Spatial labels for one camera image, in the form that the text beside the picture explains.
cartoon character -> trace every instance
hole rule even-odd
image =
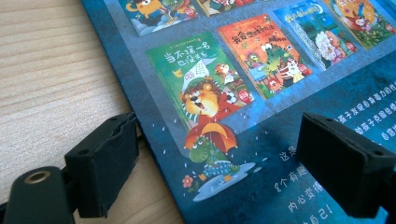
[[[130,2],[126,5],[126,9],[131,12],[139,11],[146,19],[157,18],[162,14],[162,11],[166,10],[159,0],[134,0],[134,3],[137,8],[133,8],[133,4]]]
[[[331,31],[320,32],[315,38],[315,43],[321,56],[333,64],[339,63],[347,56],[341,48],[340,39]]]
[[[263,67],[267,76],[276,72],[276,69],[280,66],[279,59],[286,61],[290,56],[288,51],[271,43],[263,44],[262,50],[267,54],[267,64]]]
[[[272,94],[276,94],[282,91],[283,78],[280,74],[276,74],[276,76],[269,75],[264,78],[263,82]]]
[[[284,87],[289,87],[304,78],[298,66],[298,62],[293,58],[288,58],[286,62],[280,58],[276,73],[282,76]]]
[[[227,102],[228,95],[212,77],[192,84],[179,94],[188,113],[199,116],[199,123],[219,122],[240,108]]]
[[[353,30],[357,31],[370,31],[372,26],[369,21],[365,19],[363,14],[364,3],[359,4],[358,14],[352,11],[353,17],[345,16],[342,20]]]
[[[230,181],[232,179],[231,175],[240,169],[240,166],[230,163],[227,157],[207,137],[197,137],[190,150],[191,161],[205,163],[204,171],[199,175],[203,181],[212,175],[224,175],[224,181]]]
[[[223,12],[230,10],[233,6],[241,7],[252,2],[253,0],[210,0],[209,5],[211,8]]]
[[[163,0],[163,5],[168,10],[168,17],[174,18],[192,18],[194,10],[190,8],[190,0]]]
[[[238,74],[235,72],[235,70],[230,69],[230,65],[227,63],[218,63],[215,67],[215,73],[222,77],[226,87],[228,87],[235,94],[238,93],[236,85],[239,85],[240,82],[242,82],[242,79],[236,77]]]
[[[260,61],[259,55],[257,53],[249,53],[247,60],[245,61],[249,69],[258,68],[263,65]]]

book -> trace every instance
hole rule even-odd
[[[296,152],[303,112],[336,119],[371,141],[396,151],[393,128],[396,74],[391,72],[396,69],[393,44],[396,35],[375,48],[354,52],[326,71],[317,73],[318,69],[311,66],[314,75],[277,97],[264,100],[217,32],[220,26],[261,15],[263,8],[272,10],[298,2],[257,2],[245,6],[244,15],[239,10],[230,10],[217,15],[215,20],[202,17],[141,38],[135,34],[118,1],[82,1],[186,223],[385,222],[384,209],[375,218],[348,217],[296,158]],[[279,28],[285,28],[277,16],[272,18]],[[162,66],[153,65],[146,52],[206,32],[217,40],[233,67],[241,70],[238,75],[254,100],[219,122],[204,125],[195,122],[190,128],[177,112],[179,98],[169,91],[172,83],[167,86],[159,76]],[[186,147],[191,130],[196,130],[199,136],[188,144],[198,150]],[[229,150],[221,151],[227,146]]]
[[[312,74],[268,14],[222,26],[218,31],[265,99]]]
[[[198,16],[191,0],[119,0],[139,35],[148,35]]]
[[[206,16],[209,17],[253,3],[254,0],[197,0],[197,2]]]
[[[147,55],[187,131],[220,123],[254,100],[210,32],[149,49]]]
[[[389,21],[369,0],[324,0],[324,3],[367,49],[396,33]]]
[[[323,70],[357,51],[346,32],[315,0],[283,7],[275,13],[296,36],[312,61]]]

wooden table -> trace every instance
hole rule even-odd
[[[0,7],[0,203],[15,178],[64,167],[63,155],[106,119],[130,111],[78,0],[11,1]],[[108,218],[77,223],[180,223],[145,146]]]

metal hole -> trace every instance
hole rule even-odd
[[[47,177],[49,176],[50,176],[50,171],[37,171],[35,173],[28,175],[25,178],[24,182],[26,184],[36,184],[47,179]]]

book illustration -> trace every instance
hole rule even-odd
[[[194,198],[198,202],[246,177],[255,164],[231,162],[228,153],[237,142],[221,120],[254,98],[213,35],[189,37],[150,49],[147,55],[185,127],[181,154],[193,164],[202,164],[200,171],[194,171],[199,180],[191,186],[192,177],[186,175],[182,187],[198,193]]]
[[[315,0],[276,10],[278,17],[293,33],[310,58],[323,70],[356,52],[356,45],[347,37],[329,14]]]
[[[369,0],[324,2],[367,49],[396,32]]]
[[[195,18],[198,14],[191,0],[119,0],[139,35]]]
[[[252,3],[254,0],[197,0],[206,14],[211,16]]]
[[[268,14],[222,26],[218,31],[264,99],[312,73]]]

